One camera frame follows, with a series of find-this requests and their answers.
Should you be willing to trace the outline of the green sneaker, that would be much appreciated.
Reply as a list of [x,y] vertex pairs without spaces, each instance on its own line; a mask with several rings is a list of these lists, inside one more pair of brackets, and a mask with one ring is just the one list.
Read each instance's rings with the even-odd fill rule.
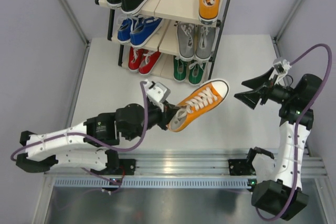
[[206,62],[192,60],[189,65],[188,82],[191,85],[198,85],[203,80],[203,75],[206,68]]
[[183,61],[179,56],[173,58],[173,77],[178,82],[183,82],[186,79],[187,62]]

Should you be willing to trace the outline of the red sneaker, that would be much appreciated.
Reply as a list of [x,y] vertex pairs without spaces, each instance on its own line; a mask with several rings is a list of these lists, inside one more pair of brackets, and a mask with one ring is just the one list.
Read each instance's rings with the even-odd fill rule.
[[160,57],[161,53],[159,51],[146,50],[139,66],[139,74],[143,76],[149,75]]
[[144,54],[144,49],[137,49],[133,47],[130,48],[128,68],[131,72],[138,71],[141,61],[142,61],[143,54]]

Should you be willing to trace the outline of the grey sneaker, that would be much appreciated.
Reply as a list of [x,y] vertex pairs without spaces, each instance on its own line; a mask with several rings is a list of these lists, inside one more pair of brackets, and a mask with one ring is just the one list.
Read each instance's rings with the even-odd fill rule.
[[216,28],[199,26],[197,31],[197,46],[195,58],[197,61],[208,61],[211,57],[212,47],[216,36]]
[[195,25],[191,23],[179,22],[176,35],[179,45],[180,58],[184,61],[191,61],[195,54]]

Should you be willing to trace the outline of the blue sneaker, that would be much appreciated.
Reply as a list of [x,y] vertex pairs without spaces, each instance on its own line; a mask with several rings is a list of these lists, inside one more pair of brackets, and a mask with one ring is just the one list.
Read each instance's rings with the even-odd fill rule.
[[126,44],[131,41],[131,32],[139,25],[139,16],[120,15],[117,20],[119,25],[117,31],[117,40],[121,44]]
[[150,38],[163,26],[163,18],[148,17],[130,32],[130,44],[133,48],[143,47]]

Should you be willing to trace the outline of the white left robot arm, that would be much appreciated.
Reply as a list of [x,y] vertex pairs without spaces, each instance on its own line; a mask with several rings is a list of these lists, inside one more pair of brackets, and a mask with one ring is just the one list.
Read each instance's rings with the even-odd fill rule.
[[118,154],[137,149],[147,130],[156,125],[167,130],[178,110],[168,102],[163,108],[150,101],[145,106],[133,103],[57,132],[38,135],[23,131],[22,147],[10,158],[28,173],[79,167],[93,174],[113,175],[120,167]]

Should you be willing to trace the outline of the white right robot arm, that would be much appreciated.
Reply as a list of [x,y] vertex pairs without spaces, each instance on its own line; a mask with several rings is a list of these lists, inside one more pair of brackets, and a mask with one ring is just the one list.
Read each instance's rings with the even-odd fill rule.
[[304,147],[314,122],[311,100],[322,80],[304,74],[298,84],[284,87],[270,68],[265,74],[242,82],[250,90],[234,95],[254,109],[268,100],[281,105],[279,110],[280,143],[274,155],[260,147],[251,148],[245,161],[246,170],[256,175],[251,204],[273,219],[288,221],[303,210],[309,197],[302,191],[301,168]]

